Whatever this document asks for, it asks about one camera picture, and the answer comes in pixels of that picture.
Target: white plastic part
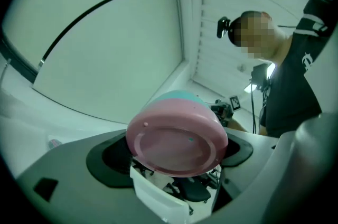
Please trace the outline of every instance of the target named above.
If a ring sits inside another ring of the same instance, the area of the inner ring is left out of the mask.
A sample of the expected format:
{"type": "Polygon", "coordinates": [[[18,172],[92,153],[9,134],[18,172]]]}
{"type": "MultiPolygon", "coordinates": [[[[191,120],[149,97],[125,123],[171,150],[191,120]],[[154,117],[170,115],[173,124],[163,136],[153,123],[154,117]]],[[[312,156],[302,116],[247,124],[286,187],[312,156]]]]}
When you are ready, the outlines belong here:
{"type": "Polygon", "coordinates": [[[304,74],[322,112],[338,112],[338,25],[317,59],[304,74]]]}
{"type": "Polygon", "coordinates": [[[130,177],[134,180],[137,197],[164,222],[170,224],[190,223],[189,205],[185,201],[159,189],[133,167],[130,167],[130,177]]]}

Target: plastic container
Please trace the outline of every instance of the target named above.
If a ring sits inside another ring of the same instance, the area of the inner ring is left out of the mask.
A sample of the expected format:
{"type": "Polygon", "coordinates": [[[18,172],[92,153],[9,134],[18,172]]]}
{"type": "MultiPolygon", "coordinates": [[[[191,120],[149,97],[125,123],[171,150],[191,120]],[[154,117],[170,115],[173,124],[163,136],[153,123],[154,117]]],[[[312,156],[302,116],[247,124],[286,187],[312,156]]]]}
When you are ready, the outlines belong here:
{"type": "Polygon", "coordinates": [[[187,91],[167,92],[134,117],[127,144],[145,167],[173,177],[191,177],[216,167],[228,137],[207,104],[187,91]]]}

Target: person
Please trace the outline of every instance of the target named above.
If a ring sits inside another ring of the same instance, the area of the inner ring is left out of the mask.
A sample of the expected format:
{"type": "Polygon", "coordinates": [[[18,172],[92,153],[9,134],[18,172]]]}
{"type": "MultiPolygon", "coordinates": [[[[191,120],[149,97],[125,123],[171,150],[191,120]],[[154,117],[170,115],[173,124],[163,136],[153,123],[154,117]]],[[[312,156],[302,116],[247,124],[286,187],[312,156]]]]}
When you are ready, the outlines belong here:
{"type": "MultiPolygon", "coordinates": [[[[332,1],[309,0],[292,35],[287,35],[266,12],[246,11],[230,24],[228,37],[232,44],[249,57],[276,65],[263,90],[260,135],[280,137],[321,113],[304,73],[335,27],[337,15],[332,10],[332,1]]],[[[245,131],[235,120],[228,127],[245,131]]]]}

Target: black sleeve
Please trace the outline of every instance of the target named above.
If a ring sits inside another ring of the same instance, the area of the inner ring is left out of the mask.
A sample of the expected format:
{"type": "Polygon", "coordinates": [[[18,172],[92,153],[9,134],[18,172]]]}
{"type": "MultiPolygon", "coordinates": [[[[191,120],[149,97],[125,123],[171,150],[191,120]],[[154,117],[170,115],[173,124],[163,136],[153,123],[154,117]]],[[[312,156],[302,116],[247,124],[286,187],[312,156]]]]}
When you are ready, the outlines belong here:
{"type": "Polygon", "coordinates": [[[319,17],[329,28],[337,23],[337,7],[331,0],[309,0],[303,13],[319,17]]]}
{"type": "Polygon", "coordinates": [[[266,107],[263,107],[260,111],[260,114],[259,114],[259,124],[261,126],[264,126],[266,127],[266,111],[265,111],[266,107]]]}

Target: black t-shirt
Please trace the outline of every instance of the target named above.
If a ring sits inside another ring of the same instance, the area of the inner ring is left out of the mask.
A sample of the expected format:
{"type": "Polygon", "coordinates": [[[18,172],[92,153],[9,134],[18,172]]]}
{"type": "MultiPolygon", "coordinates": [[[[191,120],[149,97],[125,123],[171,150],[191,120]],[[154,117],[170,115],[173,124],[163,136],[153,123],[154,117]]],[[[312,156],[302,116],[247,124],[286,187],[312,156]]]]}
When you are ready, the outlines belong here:
{"type": "MultiPolygon", "coordinates": [[[[306,14],[306,10],[311,10],[310,6],[317,10],[318,1],[309,1],[306,5],[305,17],[301,19],[293,34],[287,57],[281,66],[275,69],[269,85],[263,91],[260,124],[266,127],[268,135],[272,137],[280,137],[285,132],[296,130],[303,121],[322,112],[304,73],[324,48],[330,33],[325,34],[319,30],[326,30],[327,27],[323,25],[327,22],[306,14]]],[[[324,13],[326,4],[319,3],[319,7],[322,7],[324,13]]]]}

